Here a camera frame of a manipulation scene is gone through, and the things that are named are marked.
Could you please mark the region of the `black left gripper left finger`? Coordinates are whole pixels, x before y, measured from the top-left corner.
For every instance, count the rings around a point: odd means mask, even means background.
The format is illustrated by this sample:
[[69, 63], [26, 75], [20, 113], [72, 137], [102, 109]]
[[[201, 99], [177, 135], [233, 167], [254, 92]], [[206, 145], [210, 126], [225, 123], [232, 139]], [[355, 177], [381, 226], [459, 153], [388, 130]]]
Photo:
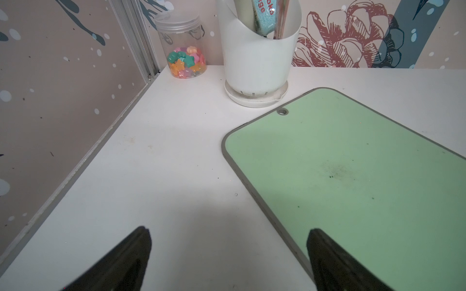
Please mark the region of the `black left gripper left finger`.
[[139, 291], [151, 248], [149, 229], [139, 226], [64, 290]]

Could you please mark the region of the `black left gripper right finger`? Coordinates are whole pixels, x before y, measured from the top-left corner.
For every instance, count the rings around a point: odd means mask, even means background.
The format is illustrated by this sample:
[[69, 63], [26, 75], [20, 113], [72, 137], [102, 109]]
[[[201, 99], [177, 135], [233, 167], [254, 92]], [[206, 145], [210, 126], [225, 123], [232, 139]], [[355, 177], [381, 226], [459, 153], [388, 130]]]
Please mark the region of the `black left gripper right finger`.
[[319, 291], [391, 290], [321, 229], [310, 230], [307, 250]]

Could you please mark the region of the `green cutting board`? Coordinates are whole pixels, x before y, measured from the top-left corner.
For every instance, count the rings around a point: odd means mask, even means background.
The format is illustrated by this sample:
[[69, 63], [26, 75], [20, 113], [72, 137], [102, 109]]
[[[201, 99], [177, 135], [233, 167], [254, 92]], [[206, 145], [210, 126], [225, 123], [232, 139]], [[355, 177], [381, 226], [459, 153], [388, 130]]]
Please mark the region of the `green cutting board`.
[[397, 291], [466, 288], [466, 159], [331, 88], [230, 131], [222, 153], [307, 274], [321, 229]]

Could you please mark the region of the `white utensil holder cup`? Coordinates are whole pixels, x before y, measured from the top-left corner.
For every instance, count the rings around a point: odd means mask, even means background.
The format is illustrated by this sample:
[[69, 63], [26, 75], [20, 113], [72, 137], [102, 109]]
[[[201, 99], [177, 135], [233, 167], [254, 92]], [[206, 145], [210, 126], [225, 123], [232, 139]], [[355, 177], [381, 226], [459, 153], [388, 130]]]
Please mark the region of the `white utensil holder cup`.
[[262, 108], [279, 102], [288, 91], [288, 76], [302, 23], [298, 1], [291, 1], [283, 39], [260, 36], [235, 14], [233, 1], [217, 1], [225, 91], [235, 103]]

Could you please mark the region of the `clear jar with candies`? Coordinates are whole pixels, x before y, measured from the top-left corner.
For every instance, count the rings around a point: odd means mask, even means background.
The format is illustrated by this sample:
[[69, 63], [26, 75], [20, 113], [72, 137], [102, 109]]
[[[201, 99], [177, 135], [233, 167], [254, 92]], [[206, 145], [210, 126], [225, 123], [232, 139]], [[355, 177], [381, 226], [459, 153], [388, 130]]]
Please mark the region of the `clear jar with candies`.
[[197, 13], [187, 10], [166, 11], [154, 18], [154, 24], [173, 77], [186, 80], [206, 71], [203, 54], [205, 31]]

